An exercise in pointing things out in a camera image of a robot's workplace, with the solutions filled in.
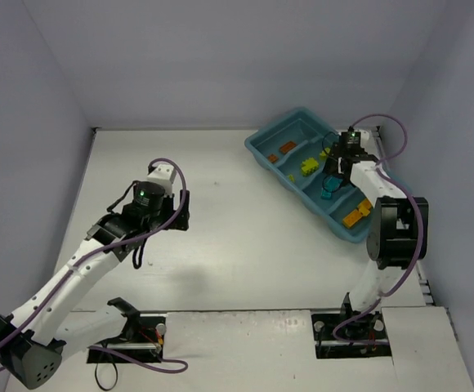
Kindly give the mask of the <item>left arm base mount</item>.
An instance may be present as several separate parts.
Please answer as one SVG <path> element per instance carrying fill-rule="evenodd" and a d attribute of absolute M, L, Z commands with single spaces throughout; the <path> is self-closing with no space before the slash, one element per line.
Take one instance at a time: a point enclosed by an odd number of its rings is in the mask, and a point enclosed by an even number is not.
<path fill-rule="evenodd" d="M 110 333 L 93 345 L 118 351 L 143 363 L 162 361 L 166 314 L 141 312 L 121 297 L 109 300 L 105 309 L 116 310 L 123 321 L 117 333 Z"/>

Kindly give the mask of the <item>blue small lego brick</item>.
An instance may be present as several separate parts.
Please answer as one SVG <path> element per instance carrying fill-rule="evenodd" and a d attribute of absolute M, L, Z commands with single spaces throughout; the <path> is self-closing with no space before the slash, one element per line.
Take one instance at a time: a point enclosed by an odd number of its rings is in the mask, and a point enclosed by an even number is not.
<path fill-rule="evenodd" d="M 326 176 L 322 182 L 322 189 L 326 192 L 334 193 L 341 187 L 342 179 L 336 176 Z"/>

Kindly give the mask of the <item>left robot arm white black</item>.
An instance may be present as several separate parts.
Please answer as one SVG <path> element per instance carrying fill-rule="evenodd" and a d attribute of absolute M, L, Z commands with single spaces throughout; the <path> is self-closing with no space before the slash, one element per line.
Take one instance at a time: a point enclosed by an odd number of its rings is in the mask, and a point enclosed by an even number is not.
<path fill-rule="evenodd" d="M 81 299 L 130 256 L 139 265 L 149 237 L 166 229 L 189 228 L 190 192 L 174 203 L 170 184 L 134 181 L 132 201 L 109 207 L 87 232 L 71 259 L 29 300 L 0 314 L 0 365 L 23 386 L 45 384 L 62 362 L 85 349 L 105 350 L 110 341 L 131 341 L 140 333 L 141 312 L 121 297 L 78 322 L 68 316 Z"/>

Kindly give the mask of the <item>blue square lego brick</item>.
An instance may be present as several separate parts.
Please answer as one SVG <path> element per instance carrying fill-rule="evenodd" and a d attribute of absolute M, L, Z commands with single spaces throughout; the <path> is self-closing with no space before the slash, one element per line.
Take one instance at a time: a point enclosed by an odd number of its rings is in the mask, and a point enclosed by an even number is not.
<path fill-rule="evenodd" d="M 330 200 L 332 198 L 332 194 L 330 192 L 327 192 L 327 191 L 323 190 L 321 192 L 320 198 L 324 199 L 324 200 Z"/>

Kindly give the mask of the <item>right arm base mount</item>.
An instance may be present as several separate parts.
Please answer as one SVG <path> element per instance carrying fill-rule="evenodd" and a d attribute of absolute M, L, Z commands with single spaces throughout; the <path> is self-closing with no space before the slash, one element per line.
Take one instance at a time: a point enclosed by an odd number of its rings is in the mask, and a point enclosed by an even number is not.
<path fill-rule="evenodd" d="M 382 313 L 375 311 L 342 327 L 337 336 L 334 328 L 348 319 L 344 313 L 311 313 L 311 326 L 317 359 L 370 359 L 391 357 L 391 347 Z"/>

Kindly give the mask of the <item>small green square lego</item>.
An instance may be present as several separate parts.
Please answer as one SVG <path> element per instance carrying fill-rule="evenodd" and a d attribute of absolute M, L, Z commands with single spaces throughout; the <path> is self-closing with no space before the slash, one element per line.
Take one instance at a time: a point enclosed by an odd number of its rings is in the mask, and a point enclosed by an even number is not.
<path fill-rule="evenodd" d="M 307 177 L 320 168 L 320 163 L 313 157 L 305 159 L 300 165 L 300 171 L 303 177 Z"/>

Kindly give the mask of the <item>orange lego plate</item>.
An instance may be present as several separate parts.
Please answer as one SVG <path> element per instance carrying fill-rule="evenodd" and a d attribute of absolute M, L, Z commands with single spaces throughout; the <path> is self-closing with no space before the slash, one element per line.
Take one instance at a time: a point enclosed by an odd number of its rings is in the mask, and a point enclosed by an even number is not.
<path fill-rule="evenodd" d="M 342 219 L 342 224 L 346 228 L 350 229 L 355 226 L 362 218 L 362 213 L 359 210 L 354 210 Z"/>

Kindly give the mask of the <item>orange yellow lego brick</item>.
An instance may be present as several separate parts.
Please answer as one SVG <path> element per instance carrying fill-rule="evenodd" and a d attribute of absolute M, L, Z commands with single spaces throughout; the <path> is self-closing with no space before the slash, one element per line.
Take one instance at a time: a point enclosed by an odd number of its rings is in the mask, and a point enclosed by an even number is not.
<path fill-rule="evenodd" d="M 371 202 L 365 198 L 361 203 L 358 204 L 357 210 L 362 216 L 368 216 L 372 210 L 373 206 Z"/>

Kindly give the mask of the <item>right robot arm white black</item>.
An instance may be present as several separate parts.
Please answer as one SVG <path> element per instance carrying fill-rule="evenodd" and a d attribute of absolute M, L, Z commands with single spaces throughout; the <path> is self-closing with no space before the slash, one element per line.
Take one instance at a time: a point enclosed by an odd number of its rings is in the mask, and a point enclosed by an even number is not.
<path fill-rule="evenodd" d="M 324 184 L 356 187 L 368 200 L 371 219 L 365 240 L 369 261 L 345 303 L 352 313 L 372 312 L 392 296 L 425 256 L 429 205 L 383 170 L 382 160 L 365 148 L 369 135 L 352 127 L 339 134 L 325 161 Z"/>

